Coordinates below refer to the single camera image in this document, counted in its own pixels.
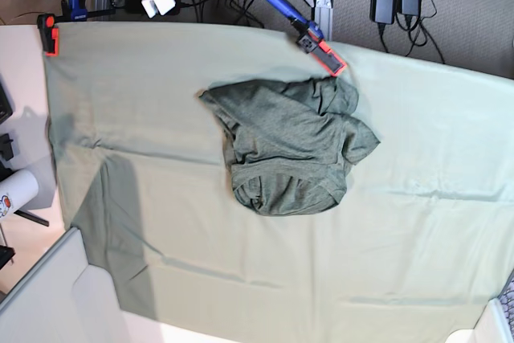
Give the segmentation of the blue orange clamp on cloth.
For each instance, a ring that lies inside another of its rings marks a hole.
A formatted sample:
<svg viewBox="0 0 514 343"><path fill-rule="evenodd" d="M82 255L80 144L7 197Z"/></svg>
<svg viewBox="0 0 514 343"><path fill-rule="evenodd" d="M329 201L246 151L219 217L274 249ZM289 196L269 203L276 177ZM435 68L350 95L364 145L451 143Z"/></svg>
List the blue orange clamp on cloth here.
<svg viewBox="0 0 514 343"><path fill-rule="evenodd" d="M296 45L306 54L313 56L331 76L339 76L347 67L346 62L326 43L321 29L307 20L287 0L267 0L295 28L299 36Z"/></svg>

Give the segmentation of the black power adapter left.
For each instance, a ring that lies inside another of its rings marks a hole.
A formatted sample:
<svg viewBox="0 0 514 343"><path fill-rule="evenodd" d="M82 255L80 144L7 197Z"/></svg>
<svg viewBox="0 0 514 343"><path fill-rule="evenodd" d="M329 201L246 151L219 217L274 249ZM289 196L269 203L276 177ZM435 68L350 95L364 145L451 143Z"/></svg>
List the black power adapter left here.
<svg viewBox="0 0 514 343"><path fill-rule="evenodd" d="M165 15L179 7L181 0L124 0L124 9L129 14L146 14L153 18Z"/></svg>

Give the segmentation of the white paper roll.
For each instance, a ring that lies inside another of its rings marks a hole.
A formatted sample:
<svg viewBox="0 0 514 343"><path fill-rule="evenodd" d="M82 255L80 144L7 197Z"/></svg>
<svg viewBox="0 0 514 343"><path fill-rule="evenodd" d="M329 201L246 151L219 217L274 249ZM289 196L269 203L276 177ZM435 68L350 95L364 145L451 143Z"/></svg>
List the white paper roll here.
<svg viewBox="0 0 514 343"><path fill-rule="evenodd" d="M1 182L1 221L21 209L37 196L39 184L34 174L21 169Z"/></svg>

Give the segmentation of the light green table cloth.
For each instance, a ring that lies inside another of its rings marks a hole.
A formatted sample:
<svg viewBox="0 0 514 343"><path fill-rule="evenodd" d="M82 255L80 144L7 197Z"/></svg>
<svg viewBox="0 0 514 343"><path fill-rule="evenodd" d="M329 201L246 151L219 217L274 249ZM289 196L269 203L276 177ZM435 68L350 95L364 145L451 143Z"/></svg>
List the light green table cloth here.
<svg viewBox="0 0 514 343"><path fill-rule="evenodd" d="M209 87L323 68L284 34L164 22L59 28L44 61L63 221L121 307L241 342L442 342L513 269L513 82L346 44L379 146L341 203L238 203Z"/></svg>

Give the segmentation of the black stick on table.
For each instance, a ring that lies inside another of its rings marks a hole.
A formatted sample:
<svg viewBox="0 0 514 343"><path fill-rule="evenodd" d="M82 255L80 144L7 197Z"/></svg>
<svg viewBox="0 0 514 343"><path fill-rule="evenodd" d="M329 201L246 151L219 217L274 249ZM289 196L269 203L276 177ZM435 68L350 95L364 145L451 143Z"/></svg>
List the black stick on table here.
<svg viewBox="0 0 514 343"><path fill-rule="evenodd" d="M22 211L22 210L16 210L14 212L17 216L21 217L21 218L24 218L24 219L27 219L33 223L37 223L39 225L42 225L44 227L49 227L50 226L50 223L48 220L44 219L44 218L41 218L35 214L32 214L32 213L27 213L25 211Z"/></svg>

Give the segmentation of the green T-shirt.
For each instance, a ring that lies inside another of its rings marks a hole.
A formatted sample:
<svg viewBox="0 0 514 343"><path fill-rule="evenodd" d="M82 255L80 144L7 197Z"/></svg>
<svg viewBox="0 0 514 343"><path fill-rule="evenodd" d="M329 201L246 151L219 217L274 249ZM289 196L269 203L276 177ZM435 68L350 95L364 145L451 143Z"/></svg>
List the green T-shirt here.
<svg viewBox="0 0 514 343"><path fill-rule="evenodd" d="M350 170L380 143L354 117L359 94L341 78L248 80L207 89L199 99L224 132L236 200L260 215L337 206Z"/></svg>

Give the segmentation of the blue orange clamp at corner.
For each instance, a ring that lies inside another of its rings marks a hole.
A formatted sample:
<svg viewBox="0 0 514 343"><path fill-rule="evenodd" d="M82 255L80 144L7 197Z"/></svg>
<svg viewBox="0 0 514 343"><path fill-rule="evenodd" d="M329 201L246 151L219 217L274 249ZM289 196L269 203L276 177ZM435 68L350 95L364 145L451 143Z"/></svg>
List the blue orange clamp at corner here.
<svg viewBox="0 0 514 343"><path fill-rule="evenodd" d="M114 15L116 11L111 8L107 10L88 11L86 0L63 0L61 2L62 14L39 14L37 27L43 53L48 57L55 57L59 54L59 27L65 22L85 22L92 18L99 18Z"/></svg>

